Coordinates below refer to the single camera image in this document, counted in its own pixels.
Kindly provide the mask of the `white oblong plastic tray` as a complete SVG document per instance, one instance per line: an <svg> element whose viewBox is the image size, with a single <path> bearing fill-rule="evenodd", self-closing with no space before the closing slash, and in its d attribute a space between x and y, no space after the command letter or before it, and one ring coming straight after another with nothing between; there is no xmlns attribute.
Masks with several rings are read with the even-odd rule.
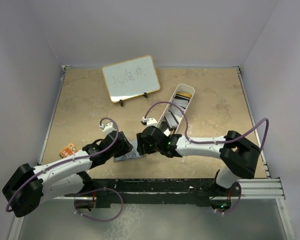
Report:
<svg viewBox="0 0 300 240"><path fill-rule="evenodd" d="M158 120L157 126L166 136L177 132L194 95L195 89L192 86L183 83L177 85Z"/></svg>

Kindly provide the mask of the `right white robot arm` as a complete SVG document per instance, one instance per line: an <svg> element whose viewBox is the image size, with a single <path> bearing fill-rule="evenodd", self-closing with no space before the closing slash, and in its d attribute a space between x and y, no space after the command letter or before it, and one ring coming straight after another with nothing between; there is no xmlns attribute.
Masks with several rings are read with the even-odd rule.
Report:
<svg viewBox="0 0 300 240"><path fill-rule="evenodd" d="M200 156L222 160L225 167L212 183L218 196L225 195L239 179L253 179L261 153L256 144L233 130L224 136L187 138L182 134L165 135L159 128L148 126L136 136L141 156L160 153L167 158Z"/></svg>

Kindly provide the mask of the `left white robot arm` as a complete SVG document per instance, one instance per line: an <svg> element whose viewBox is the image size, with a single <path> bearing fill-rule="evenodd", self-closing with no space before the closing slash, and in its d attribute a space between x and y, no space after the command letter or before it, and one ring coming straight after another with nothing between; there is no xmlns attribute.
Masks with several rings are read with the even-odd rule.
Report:
<svg viewBox="0 0 300 240"><path fill-rule="evenodd" d="M87 171L132 150L125 134L114 130L69 157L34 167L20 165L2 189L7 200L5 210L20 218L56 197L88 196L96 184Z"/></svg>

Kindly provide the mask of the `grey card holder wallet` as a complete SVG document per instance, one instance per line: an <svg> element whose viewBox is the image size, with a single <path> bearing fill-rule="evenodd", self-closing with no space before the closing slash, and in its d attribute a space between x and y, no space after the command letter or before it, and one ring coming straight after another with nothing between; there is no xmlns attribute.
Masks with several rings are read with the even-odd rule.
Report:
<svg viewBox="0 0 300 240"><path fill-rule="evenodd" d="M140 155L138 153L138 151L137 151L138 142L137 142L136 139L130 141L130 143L132 145L132 150L130 152L126 153L125 155L120 156L120 157L114 157L113 161L115 163L145 157L145 155Z"/></svg>

